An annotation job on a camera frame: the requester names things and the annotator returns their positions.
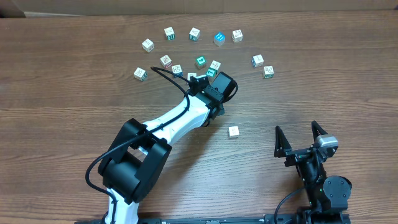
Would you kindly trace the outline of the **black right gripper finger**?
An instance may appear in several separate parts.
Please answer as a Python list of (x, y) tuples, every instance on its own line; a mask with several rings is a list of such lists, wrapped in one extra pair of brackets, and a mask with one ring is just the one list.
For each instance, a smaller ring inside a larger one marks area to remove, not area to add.
[(312, 121), (311, 126), (313, 139), (315, 142), (319, 141), (321, 136), (328, 134), (316, 121)]
[(286, 157), (287, 153), (292, 150), (286, 136), (280, 126), (275, 127), (275, 149), (274, 157)]

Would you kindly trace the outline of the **wooden block turtle drawing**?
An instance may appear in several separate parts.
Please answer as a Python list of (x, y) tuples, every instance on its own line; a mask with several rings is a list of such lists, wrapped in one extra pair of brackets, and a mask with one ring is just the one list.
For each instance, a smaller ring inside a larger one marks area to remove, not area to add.
[(237, 138), (239, 136), (239, 128), (237, 126), (231, 126), (228, 128), (228, 137), (230, 139)]

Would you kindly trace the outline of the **wooden block red side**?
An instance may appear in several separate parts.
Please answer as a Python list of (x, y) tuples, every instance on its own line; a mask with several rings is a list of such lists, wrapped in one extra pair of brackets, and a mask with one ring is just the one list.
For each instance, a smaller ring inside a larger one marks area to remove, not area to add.
[(164, 55), (160, 58), (160, 62), (165, 69), (168, 69), (172, 66), (172, 60), (168, 55)]

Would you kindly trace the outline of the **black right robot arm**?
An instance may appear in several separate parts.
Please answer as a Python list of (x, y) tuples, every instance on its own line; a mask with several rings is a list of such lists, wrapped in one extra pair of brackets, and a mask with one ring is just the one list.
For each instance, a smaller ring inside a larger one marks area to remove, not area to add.
[[(328, 134), (316, 121), (312, 121), (314, 143), (305, 149), (292, 149), (279, 126), (275, 127), (274, 156), (285, 158), (285, 166), (294, 166), (303, 182), (303, 187), (284, 197), (273, 215), (274, 223), (349, 223), (348, 209), (352, 183), (338, 175), (327, 176), (323, 163), (333, 157), (338, 149), (338, 140)], [(300, 207), (293, 215), (282, 216), (278, 212), (291, 197), (306, 191), (309, 206)]]

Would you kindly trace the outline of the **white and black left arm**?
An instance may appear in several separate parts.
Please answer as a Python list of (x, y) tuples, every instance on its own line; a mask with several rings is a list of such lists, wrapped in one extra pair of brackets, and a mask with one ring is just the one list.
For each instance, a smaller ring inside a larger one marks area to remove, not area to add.
[(109, 197), (102, 223), (138, 223), (139, 203), (152, 190), (172, 150), (181, 137), (224, 114), (238, 84), (220, 72), (211, 82), (206, 75), (187, 80), (183, 100), (152, 121), (126, 121), (107, 152), (97, 160)]

